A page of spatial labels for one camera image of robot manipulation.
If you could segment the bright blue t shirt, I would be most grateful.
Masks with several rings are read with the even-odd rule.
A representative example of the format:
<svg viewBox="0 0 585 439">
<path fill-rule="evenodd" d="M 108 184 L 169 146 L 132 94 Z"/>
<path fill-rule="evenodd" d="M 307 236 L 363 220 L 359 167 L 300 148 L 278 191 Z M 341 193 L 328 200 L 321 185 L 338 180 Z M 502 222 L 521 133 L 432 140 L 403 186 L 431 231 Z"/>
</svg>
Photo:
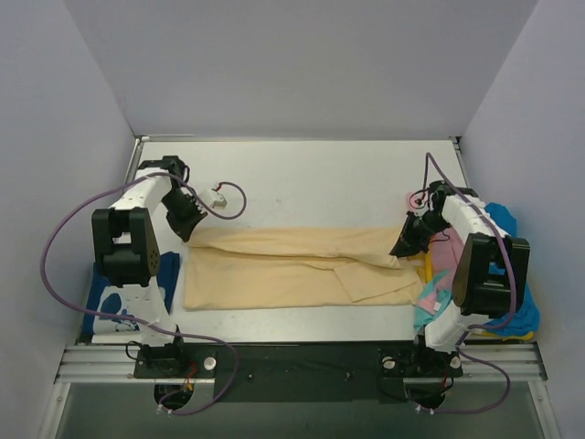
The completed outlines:
<svg viewBox="0 0 585 439">
<path fill-rule="evenodd" d="M 517 221 L 504 205 L 489 203 L 485 206 L 485 211 L 499 228 L 505 230 L 511 237 L 517 236 Z M 485 330 L 484 334 L 491 337 L 530 339 L 538 331 L 539 324 L 540 313 L 529 285 L 526 284 L 523 303 L 510 323 L 496 330 Z"/>
</svg>

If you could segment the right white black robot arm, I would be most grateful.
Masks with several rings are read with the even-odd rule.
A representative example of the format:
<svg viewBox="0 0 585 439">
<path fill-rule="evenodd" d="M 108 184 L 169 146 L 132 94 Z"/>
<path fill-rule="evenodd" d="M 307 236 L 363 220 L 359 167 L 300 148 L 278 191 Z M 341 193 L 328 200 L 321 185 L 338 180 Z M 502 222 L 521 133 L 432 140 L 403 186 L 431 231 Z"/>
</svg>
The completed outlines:
<svg viewBox="0 0 585 439">
<path fill-rule="evenodd" d="M 423 327 L 424 342 L 408 352 L 408 363 L 429 374 L 441 353 L 454 352 L 475 330 L 511 323 L 524 302 L 530 246 L 500 228 L 470 188 L 439 180 L 422 191 L 422 201 L 407 214 L 392 256 L 427 253 L 434 235 L 453 229 L 463 243 L 452 279 L 452 300 Z"/>
</svg>

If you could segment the yellow t shirt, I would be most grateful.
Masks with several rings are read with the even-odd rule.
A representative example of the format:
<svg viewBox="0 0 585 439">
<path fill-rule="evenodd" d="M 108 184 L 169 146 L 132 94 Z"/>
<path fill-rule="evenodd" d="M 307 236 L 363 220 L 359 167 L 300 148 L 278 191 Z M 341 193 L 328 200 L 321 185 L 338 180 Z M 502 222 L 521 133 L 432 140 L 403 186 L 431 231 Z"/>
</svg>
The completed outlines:
<svg viewBox="0 0 585 439">
<path fill-rule="evenodd" d="M 451 266 L 447 266 L 445 263 L 439 264 L 438 262 L 437 263 L 433 262 L 431 259 L 431 254 L 427 253 L 424 256 L 424 268 L 418 267 L 417 273 L 420 275 L 420 278 L 425 281 L 425 284 L 427 284 L 435 274 L 437 274 L 441 271 L 444 271 L 444 270 L 453 271 L 453 268 Z M 474 332 L 474 335 L 476 337 L 484 337 L 484 338 L 489 337 L 489 338 L 498 338 L 501 340 L 522 340 L 522 341 L 528 341 L 534 337 L 533 336 L 530 339 L 491 337 L 490 335 L 485 335 L 484 331 L 485 331 L 485 329 L 478 329 Z"/>
</svg>

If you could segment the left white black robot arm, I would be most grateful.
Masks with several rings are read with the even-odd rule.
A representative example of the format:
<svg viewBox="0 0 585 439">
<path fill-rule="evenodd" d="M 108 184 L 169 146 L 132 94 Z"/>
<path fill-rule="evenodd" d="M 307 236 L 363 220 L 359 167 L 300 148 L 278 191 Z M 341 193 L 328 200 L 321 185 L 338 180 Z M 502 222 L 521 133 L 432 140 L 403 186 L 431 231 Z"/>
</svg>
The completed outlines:
<svg viewBox="0 0 585 439">
<path fill-rule="evenodd" d="M 116 331 L 138 330 L 142 345 L 162 347 L 155 366 L 166 376 L 176 377 L 186 370 L 188 355 L 182 348 L 168 345 L 174 341 L 176 325 L 156 279 L 162 262 L 152 215 L 164 206 L 171 231 L 187 241 L 207 213 L 182 190 L 188 167 L 178 156 L 144 161 L 139 170 L 141 182 L 91 216 L 97 270 L 116 297 L 101 301 L 99 319 L 111 321 Z"/>
</svg>

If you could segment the aluminium front rail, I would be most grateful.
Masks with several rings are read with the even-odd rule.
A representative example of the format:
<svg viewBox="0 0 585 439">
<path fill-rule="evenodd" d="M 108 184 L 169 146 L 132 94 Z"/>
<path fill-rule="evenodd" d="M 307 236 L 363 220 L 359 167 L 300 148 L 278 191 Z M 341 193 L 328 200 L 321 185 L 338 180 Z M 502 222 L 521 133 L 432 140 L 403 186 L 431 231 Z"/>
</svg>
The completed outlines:
<svg viewBox="0 0 585 439">
<path fill-rule="evenodd" d="M 536 343 L 474 344 L 463 348 L 471 357 L 491 362 L 512 381 L 531 382 L 548 379 Z M 56 383 L 131 383 L 147 382 L 134 375 L 134 361 L 123 346 L 71 346 L 63 353 Z"/>
</svg>

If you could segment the beige t shirt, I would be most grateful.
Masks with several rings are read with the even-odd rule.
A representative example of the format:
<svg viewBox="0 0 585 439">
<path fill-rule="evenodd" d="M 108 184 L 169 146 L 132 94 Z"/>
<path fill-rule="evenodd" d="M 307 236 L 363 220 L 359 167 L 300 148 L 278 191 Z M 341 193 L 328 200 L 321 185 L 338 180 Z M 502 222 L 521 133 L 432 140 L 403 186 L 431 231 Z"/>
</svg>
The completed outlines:
<svg viewBox="0 0 585 439">
<path fill-rule="evenodd" d="M 391 255 L 396 227 L 195 231 L 183 306 L 251 310 L 413 305 L 423 289 L 409 260 Z"/>
</svg>

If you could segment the navy printed folded t shirt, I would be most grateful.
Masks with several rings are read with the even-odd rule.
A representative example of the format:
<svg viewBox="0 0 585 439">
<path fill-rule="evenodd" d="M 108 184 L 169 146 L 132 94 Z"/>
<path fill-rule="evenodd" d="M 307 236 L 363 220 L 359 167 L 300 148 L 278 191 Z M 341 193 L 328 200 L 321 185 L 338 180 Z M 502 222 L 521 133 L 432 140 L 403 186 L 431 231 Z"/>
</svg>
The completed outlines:
<svg viewBox="0 0 585 439">
<path fill-rule="evenodd" d="M 160 295 L 164 299 L 165 310 L 170 313 L 175 296 L 176 285 L 181 267 L 181 256 L 176 252 L 161 255 L 161 264 L 156 276 Z M 126 319 L 133 316 L 130 302 L 122 297 L 119 289 L 111 286 L 110 281 L 98 273 L 96 264 L 90 284 L 90 292 L 86 307 L 92 311 L 116 315 L 114 319 L 103 316 L 85 315 L 82 319 L 80 336 L 88 340 L 95 335 L 110 335 L 118 332 L 134 332 L 139 326 Z"/>
</svg>

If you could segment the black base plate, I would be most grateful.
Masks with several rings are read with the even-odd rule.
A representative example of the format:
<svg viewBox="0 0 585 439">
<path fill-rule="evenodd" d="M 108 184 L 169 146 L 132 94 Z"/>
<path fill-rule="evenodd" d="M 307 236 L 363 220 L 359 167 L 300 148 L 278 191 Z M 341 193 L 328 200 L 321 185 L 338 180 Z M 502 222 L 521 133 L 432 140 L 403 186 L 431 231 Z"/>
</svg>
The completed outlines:
<svg viewBox="0 0 585 439">
<path fill-rule="evenodd" d="M 413 341 L 240 344 L 141 347 L 137 379 L 193 385 L 213 380 L 221 402 L 404 402 L 407 383 L 429 402 L 444 396 L 463 375 L 455 353 Z"/>
</svg>

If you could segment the pink t shirt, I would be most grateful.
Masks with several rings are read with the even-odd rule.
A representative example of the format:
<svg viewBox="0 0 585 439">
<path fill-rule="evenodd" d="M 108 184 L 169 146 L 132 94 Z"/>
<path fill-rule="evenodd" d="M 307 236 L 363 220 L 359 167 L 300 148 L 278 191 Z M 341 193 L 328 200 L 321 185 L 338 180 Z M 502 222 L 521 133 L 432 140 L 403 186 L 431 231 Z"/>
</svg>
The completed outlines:
<svg viewBox="0 0 585 439">
<path fill-rule="evenodd" d="M 462 249 L 463 245 L 457 233 L 453 228 L 449 228 L 440 232 L 438 235 L 435 235 L 431 239 L 428 252 L 421 252 L 402 261 L 402 265 L 409 271 L 409 275 L 414 279 L 414 283 L 407 287 L 406 292 L 409 298 L 409 305 L 413 305 L 415 308 L 420 293 L 426 285 L 425 281 L 421 279 L 420 275 L 417 273 L 418 267 L 424 268 L 424 256 L 427 253 L 430 253 L 433 262 L 438 262 L 439 264 L 445 263 L 447 266 L 451 266 L 455 273 L 458 258 L 461 255 Z"/>
</svg>

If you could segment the teal t shirt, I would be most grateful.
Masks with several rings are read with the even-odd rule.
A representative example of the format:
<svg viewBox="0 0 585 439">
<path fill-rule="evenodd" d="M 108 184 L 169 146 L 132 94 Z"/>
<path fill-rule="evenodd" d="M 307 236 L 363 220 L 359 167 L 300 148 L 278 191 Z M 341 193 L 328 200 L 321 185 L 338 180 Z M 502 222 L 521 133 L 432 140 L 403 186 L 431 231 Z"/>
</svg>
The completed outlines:
<svg viewBox="0 0 585 439">
<path fill-rule="evenodd" d="M 413 323 L 415 331 L 419 331 L 438 318 L 450 304 L 453 276 L 454 271 L 441 271 L 423 287 L 415 304 Z"/>
</svg>

